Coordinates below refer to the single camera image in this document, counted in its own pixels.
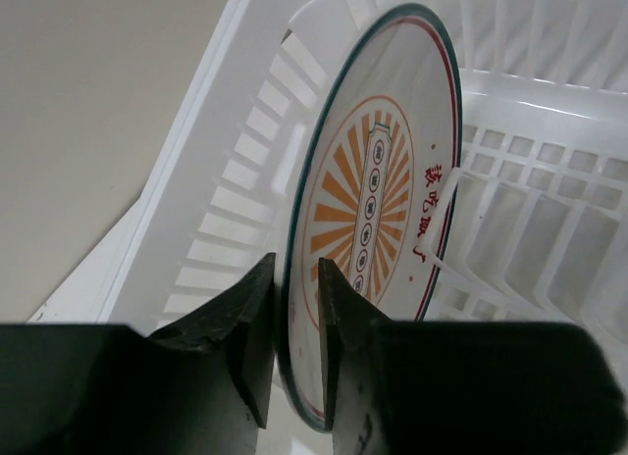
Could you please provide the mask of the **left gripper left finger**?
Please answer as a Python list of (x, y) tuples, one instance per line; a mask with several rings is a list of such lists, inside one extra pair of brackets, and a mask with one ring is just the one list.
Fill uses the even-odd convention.
[(1, 328), (5, 454), (252, 454), (274, 366), (275, 257), (149, 335)]

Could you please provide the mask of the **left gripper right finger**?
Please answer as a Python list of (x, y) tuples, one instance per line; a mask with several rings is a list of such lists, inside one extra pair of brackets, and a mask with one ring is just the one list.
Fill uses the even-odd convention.
[(582, 328), (396, 321), (318, 264), (324, 427), (337, 454), (614, 454), (623, 392)]

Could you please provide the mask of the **white round sunburst plate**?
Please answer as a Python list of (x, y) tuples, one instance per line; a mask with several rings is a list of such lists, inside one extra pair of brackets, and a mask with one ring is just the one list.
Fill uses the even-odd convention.
[(393, 6), (358, 38), (313, 128), (276, 275), (279, 372), (288, 400), (324, 431), (321, 259), (385, 315), (425, 316), (439, 278), (419, 242), (459, 166), (462, 94), (443, 21)]

